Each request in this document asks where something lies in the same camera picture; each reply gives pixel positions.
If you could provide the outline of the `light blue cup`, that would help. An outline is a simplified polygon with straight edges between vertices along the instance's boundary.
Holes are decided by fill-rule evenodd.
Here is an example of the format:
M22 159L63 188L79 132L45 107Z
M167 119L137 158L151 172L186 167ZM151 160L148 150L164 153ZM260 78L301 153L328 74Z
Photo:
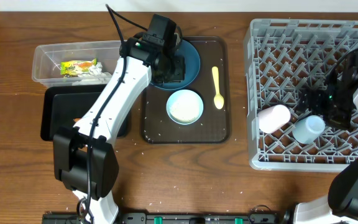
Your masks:
M311 144L323 133L325 127L325 122L321 117L311 115L296 122L292 133L296 141Z

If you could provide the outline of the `pink cup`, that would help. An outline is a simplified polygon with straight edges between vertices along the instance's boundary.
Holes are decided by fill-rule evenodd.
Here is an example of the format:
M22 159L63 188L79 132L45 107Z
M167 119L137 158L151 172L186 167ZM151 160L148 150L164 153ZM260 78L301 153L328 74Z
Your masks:
M260 111L257 117L259 129L264 133L272 134L289 122L291 113L285 105L275 105Z

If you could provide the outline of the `dark blue plate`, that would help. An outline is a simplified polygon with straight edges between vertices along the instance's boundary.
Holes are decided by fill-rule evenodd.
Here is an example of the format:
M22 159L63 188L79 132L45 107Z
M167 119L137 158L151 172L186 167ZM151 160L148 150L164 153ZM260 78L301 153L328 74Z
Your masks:
M161 90L180 90L188 86L198 76L201 66L195 41L193 37L186 38L175 53L175 55L184 56L185 59L185 79L183 81L164 84L151 82L150 84Z

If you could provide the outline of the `yellow plastic spoon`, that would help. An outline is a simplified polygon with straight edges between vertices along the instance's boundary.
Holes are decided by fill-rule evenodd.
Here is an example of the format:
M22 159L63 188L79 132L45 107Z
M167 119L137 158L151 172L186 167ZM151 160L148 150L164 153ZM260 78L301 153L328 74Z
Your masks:
M212 67L212 76L213 82L215 87L215 96L214 96L214 105L217 109L222 109L224 106L224 97L220 93L220 86L219 86L219 68Z

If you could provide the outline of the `green yellow snack wrapper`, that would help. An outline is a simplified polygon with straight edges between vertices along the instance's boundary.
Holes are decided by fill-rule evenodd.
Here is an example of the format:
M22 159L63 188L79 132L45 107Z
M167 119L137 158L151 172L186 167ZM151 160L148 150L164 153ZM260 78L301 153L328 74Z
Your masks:
M97 64L97 59L93 60L71 60L60 63L60 74L68 76L77 76L86 73L89 69Z

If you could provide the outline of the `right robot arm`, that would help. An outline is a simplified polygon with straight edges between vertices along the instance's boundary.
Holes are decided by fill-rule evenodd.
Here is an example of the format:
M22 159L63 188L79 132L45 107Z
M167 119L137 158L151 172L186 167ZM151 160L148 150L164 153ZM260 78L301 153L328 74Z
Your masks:
M332 156L357 157L334 178L326 196L294 205L282 223L358 223L358 48L336 62L324 86L302 90L298 109L320 116L331 128L320 138Z

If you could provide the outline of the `black tray bin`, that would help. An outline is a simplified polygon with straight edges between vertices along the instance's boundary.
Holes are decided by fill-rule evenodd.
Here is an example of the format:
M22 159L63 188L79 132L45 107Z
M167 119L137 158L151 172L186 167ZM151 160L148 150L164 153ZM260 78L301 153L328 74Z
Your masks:
M55 86L44 94L40 137L51 141L61 126L71 128L82 118L101 94L104 85Z

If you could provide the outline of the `grey dishwasher rack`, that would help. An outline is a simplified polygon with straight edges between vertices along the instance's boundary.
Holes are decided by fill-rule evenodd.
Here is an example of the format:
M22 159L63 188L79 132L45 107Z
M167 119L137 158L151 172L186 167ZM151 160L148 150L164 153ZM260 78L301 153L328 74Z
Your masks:
M358 21L254 19L244 39L247 81L247 140L256 170L340 172L357 157L331 155L320 136L311 144L293 137L295 123L311 113L298 111L300 92L323 89L347 52L358 48ZM259 129L259 111L285 105L289 122L272 134Z

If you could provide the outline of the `white napkin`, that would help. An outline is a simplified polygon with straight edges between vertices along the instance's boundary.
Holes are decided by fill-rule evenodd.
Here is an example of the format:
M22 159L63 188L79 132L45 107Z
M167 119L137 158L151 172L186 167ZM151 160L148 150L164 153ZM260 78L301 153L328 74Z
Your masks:
M96 65L90 66L87 72L77 75L80 80L72 83L72 85L76 86L107 84L110 81L112 75L108 72L102 72L102 68L103 66L101 62L98 62Z

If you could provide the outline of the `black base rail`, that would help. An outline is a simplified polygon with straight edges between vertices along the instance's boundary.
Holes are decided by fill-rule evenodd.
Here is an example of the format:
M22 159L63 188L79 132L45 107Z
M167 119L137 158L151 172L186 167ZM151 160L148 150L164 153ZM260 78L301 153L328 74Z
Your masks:
M291 223L292 217L283 217L275 212L249 212L246 214L196 214L196 213L117 213L115 215L94 214L85 219L74 213L46 213L41 224L66 223L112 223L112 224L279 224Z

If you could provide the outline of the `dark brown serving tray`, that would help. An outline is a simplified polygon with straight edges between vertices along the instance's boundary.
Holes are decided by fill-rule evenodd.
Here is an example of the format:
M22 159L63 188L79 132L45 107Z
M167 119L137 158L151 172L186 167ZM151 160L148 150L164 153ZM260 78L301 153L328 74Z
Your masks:
M185 37L199 53L200 70L195 79L184 87L192 90L203 100L201 118L189 125L172 121L167 114L168 98L177 89L164 90L149 85L142 97L142 119L140 133L149 144L195 144L222 143L231 134L229 72L227 68L226 43L216 36ZM215 87L212 68L218 67L219 89L224 106L214 105Z

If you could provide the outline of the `clear plastic bin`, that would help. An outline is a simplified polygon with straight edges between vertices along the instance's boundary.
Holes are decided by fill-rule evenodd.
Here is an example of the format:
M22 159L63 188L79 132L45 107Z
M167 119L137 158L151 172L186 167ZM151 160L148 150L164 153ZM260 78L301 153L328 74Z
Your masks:
M110 81L119 59L118 40L40 45L35 48L32 79L47 88L54 86L100 85ZM90 73L68 77L61 74L61 63L96 60L99 76Z

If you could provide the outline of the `light blue rice bowl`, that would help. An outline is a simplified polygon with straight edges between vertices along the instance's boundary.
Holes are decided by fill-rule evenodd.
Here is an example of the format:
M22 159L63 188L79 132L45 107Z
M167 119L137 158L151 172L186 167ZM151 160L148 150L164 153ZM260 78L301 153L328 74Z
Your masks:
M169 96L166 111L173 122L180 125L189 125L201 118L204 104L196 92L178 90Z

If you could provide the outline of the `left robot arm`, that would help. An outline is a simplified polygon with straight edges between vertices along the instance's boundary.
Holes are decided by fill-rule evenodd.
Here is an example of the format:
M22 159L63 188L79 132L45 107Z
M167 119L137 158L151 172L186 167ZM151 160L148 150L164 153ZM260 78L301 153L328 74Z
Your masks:
M92 107L72 128L61 127L54 135L55 178L79 199L76 215L69 221L114 223L117 134L136 98L151 82L184 79L185 59L176 55L182 40L175 22L153 15L145 32L121 40L114 73Z

